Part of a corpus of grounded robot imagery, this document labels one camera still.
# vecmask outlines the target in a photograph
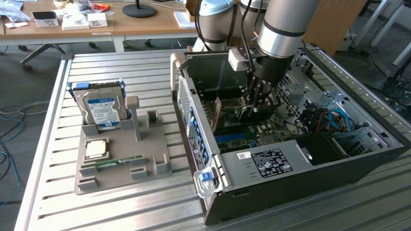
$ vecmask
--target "lamp base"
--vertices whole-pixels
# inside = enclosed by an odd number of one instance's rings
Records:
[[[148,5],[140,5],[137,9],[136,5],[131,4],[123,7],[123,13],[133,18],[147,18],[155,15],[156,10]]]

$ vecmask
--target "side panel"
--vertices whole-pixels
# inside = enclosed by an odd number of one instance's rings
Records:
[[[398,158],[406,147],[215,195],[206,214],[212,225],[359,181]]]

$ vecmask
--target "green circuit board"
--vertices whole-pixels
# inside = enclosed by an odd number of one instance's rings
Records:
[[[236,99],[222,101],[223,113],[220,113],[219,125],[214,131],[222,153],[282,142],[294,135],[287,129],[283,117],[276,111],[270,119],[242,125],[236,116],[239,114],[239,107],[235,105],[235,101]],[[204,102],[203,106],[211,124],[215,119],[216,103],[214,101]]]

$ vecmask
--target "slotted metal surface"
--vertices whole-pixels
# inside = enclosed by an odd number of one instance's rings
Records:
[[[53,92],[51,99],[55,108],[49,108],[41,132],[16,230],[388,231],[411,226],[410,151],[355,184],[211,227],[204,226],[171,102],[167,66],[172,52],[176,51],[83,54],[72,61],[61,62],[64,67],[55,87],[59,94]],[[173,174],[168,178],[77,196],[72,189],[81,116],[64,86],[68,81],[99,82],[119,77],[124,78],[127,94],[141,99],[139,113],[156,109],[161,114]],[[335,89],[320,73],[314,77],[323,81],[327,90]],[[380,102],[372,96],[364,100],[380,109]],[[386,119],[396,128],[406,128],[407,134],[404,121],[390,116],[392,113],[386,110]]]

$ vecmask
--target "hard drive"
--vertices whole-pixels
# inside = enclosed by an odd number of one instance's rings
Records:
[[[96,124],[99,130],[120,127],[120,120],[129,118],[124,87],[121,79],[113,83],[68,84],[68,91],[79,105],[84,124]]]

